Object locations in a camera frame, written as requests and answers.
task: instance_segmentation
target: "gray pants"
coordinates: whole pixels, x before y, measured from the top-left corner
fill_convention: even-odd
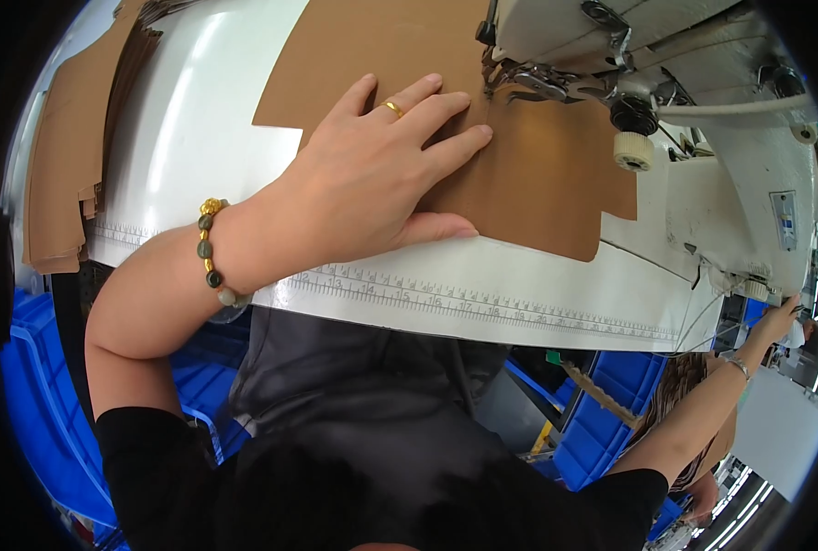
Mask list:
[[[503,368],[503,345],[398,332],[253,307],[249,350],[229,392],[250,434],[284,400],[345,381],[387,377],[454,400],[469,414]]]

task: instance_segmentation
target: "beaded bracelet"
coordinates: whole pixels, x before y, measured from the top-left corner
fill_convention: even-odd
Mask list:
[[[207,270],[207,285],[216,289],[219,301],[226,306],[243,308],[249,304],[253,298],[253,293],[238,294],[232,289],[222,285],[222,274],[213,267],[213,245],[208,237],[210,228],[213,227],[213,216],[228,206],[225,199],[207,199],[201,205],[201,218],[197,219],[197,228],[201,230],[201,241],[197,245],[197,255],[204,259],[204,267]]]

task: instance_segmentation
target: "black shirt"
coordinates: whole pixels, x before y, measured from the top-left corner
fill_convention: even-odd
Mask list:
[[[351,540],[344,547],[346,551],[350,545],[372,541],[415,545],[426,551],[429,545],[425,546],[424,538],[407,528],[408,521],[403,521],[419,509],[449,499],[447,493],[444,494],[432,481],[438,472],[461,478],[470,488],[469,493],[462,492],[475,495],[472,492],[474,486],[498,486],[501,467],[519,469],[521,473],[510,479],[507,485],[510,488],[502,489],[508,493],[501,503],[503,515],[510,516],[520,505],[529,507],[526,510],[530,512],[528,516],[518,515],[511,521],[515,524],[511,526],[514,534],[540,534],[543,530],[547,537],[552,536],[548,540],[552,542],[550,548],[556,549],[641,549],[652,520],[667,495],[666,478],[651,470],[606,476],[580,492],[572,493],[532,472],[529,467],[526,469],[525,465],[516,465],[520,463],[519,460],[499,447],[496,436],[487,433],[457,407],[453,410],[451,405],[437,407],[435,413],[425,417],[426,425],[418,425],[415,420],[392,423],[381,435],[375,432],[379,430],[376,427],[373,428],[374,432],[369,433],[369,425],[374,423],[356,419],[340,421],[335,428],[328,426],[325,431],[312,424],[311,430],[303,434],[312,440],[323,435],[325,439],[315,443],[317,448],[324,450],[322,457],[325,459],[352,456],[344,458],[354,469],[368,475],[373,486],[378,488],[375,494],[370,495],[386,495],[390,498],[388,502],[397,504],[387,514],[375,512],[369,517],[369,526],[361,531],[363,535],[359,536],[360,540]],[[326,441],[326,435],[331,434],[338,435],[337,442]],[[371,436],[381,438],[382,435],[391,435],[390,444],[376,451],[364,447],[363,443]],[[453,439],[443,439],[444,435],[460,435],[460,445],[450,447],[447,441]],[[214,514],[212,509],[200,503],[188,503],[194,494],[182,491],[181,484],[190,486],[191,482],[197,482],[206,474],[213,476],[214,469],[216,483],[227,484],[229,480],[241,476],[241,471],[250,469],[249,465],[255,458],[264,453],[254,450],[254,446],[258,448],[259,439],[253,439],[238,455],[228,458],[221,466],[213,467],[205,453],[205,446],[199,442],[193,428],[172,413],[144,407],[118,408],[103,413],[97,420],[97,437],[112,503],[133,551],[161,548],[161,539],[169,537],[167,531],[173,529],[170,522],[174,514],[179,511],[184,513],[187,506],[194,511],[190,517],[196,524],[193,528],[200,531],[204,527],[204,530],[215,531],[215,526],[219,526],[221,531],[221,522],[207,522],[204,519]],[[360,445],[353,446],[355,442],[360,442]],[[444,445],[446,452],[435,451]],[[407,454],[413,455],[413,450],[421,450],[415,454],[419,457],[407,457]],[[482,467],[469,467],[462,459],[476,456],[486,459],[481,463]],[[248,465],[241,466],[241,461]],[[165,468],[168,473],[162,475]],[[515,501],[510,497],[513,490],[516,491]],[[532,494],[534,498],[523,497]],[[207,501],[217,500],[216,492],[205,495]],[[265,496],[261,495],[259,499],[264,500]],[[303,499],[313,501],[315,495],[312,492]],[[287,501],[284,501],[283,508],[289,508]],[[289,511],[282,513],[289,517]],[[260,546],[265,542],[269,544],[265,548],[298,548],[271,546],[269,536],[259,535]],[[221,537],[222,534],[219,534],[214,538],[221,541]],[[216,547],[232,548],[222,544]]]

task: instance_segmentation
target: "woman's right hand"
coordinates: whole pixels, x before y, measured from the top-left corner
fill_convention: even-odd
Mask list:
[[[296,267],[479,234],[457,214],[415,213],[422,195],[492,137],[481,124],[422,149],[470,104],[464,92],[437,94],[442,84],[440,75],[427,75],[388,98],[403,111],[399,117],[387,106],[362,115],[376,80],[358,80],[283,175],[258,194],[260,208],[271,207],[264,215],[276,218],[279,235],[289,236],[290,248],[303,254]]]
[[[798,317],[797,312],[792,312],[800,302],[800,295],[795,294],[785,300],[779,308],[768,308],[764,317],[761,318],[755,327],[752,328],[749,338],[759,339],[771,345],[789,333],[791,324]]]

